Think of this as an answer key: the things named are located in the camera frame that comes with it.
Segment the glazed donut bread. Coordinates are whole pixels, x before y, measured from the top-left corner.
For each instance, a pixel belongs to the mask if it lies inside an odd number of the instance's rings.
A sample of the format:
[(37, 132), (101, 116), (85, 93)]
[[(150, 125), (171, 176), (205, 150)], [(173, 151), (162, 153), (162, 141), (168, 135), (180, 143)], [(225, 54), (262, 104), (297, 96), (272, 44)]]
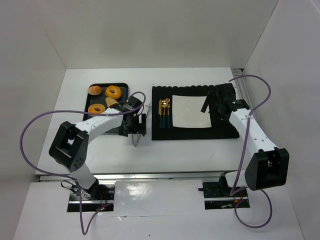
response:
[(105, 95), (117, 100), (121, 98), (122, 90), (116, 85), (110, 85), (106, 88)]

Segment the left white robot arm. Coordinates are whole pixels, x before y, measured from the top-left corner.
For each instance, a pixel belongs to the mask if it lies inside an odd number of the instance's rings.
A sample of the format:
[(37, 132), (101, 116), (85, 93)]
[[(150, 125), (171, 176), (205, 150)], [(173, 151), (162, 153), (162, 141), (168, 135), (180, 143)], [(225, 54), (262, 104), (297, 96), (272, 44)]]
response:
[(100, 115), (72, 124), (63, 122), (49, 148), (49, 155), (68, 170), (71, 177), (90, 199), (103, 191), (99, 181), (86, 165), (89, 144), (111, 129), (119, 128), (118, 134), (127, 137), (130, 134), (146, 134), (146, 114), (137, 111), (125, 103), (113, 104)]

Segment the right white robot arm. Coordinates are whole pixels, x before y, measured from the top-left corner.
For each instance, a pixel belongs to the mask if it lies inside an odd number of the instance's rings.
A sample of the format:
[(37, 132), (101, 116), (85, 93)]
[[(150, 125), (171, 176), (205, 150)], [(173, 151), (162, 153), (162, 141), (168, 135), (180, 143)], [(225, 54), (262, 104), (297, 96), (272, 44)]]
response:
[(263, 132), (244, 99), (236, 98), (231, 83), (203, 86), (152, 87), (151, 139), (220, 140), (243, 139), (240, 158), (250, 161), (245, 169), (225, 173), (222, 189), (231, 196), (283, 186), (290, 155), (278, 148)]

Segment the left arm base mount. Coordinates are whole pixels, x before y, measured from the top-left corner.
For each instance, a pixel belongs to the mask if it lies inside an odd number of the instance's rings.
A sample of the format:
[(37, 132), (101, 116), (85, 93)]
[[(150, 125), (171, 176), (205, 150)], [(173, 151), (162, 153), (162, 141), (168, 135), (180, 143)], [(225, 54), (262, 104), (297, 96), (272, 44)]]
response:
[[(67, 205), (68, 213), (78, 213), (80, 210), (80, 192), (76, 184), (72, 181), (63, 180), (60, 186), (69, 191), (69, 199)], [(115, 182), (106, 182), (100, 184), (98, 190), (93, 195), (81, 190), (81, 202), (83, 212), (113, 212), (115, 197)]]

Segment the metal tongs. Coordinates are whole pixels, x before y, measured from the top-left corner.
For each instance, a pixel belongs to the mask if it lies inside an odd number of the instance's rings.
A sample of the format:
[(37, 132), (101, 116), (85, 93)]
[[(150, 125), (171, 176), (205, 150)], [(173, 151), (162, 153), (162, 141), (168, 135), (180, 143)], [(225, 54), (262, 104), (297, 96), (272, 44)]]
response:
[(151, 102), (149, 102), (148, 105), (145, 105), (141, 113), (137, 116), (139, 129), (137, 133), (133, 133), (131, 135), (131, 141), (135, 148), (138, 146), (141, 137), (144, 137), (147, 133), (147, 119), (148, 119), (150, 110), (151, 110)]

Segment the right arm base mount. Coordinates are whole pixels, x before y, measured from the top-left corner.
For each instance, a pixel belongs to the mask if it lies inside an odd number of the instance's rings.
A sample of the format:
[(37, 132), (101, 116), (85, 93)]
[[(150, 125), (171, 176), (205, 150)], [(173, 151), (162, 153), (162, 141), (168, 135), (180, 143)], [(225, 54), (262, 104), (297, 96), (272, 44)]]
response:
[(250, 208), (247, 191), (231, 196), (231, 189), (224, 173), (217, 180), (204, 181), (198, 191), (203, 193), (205, 210), (234, 209), (236, 205), (238, 208)]

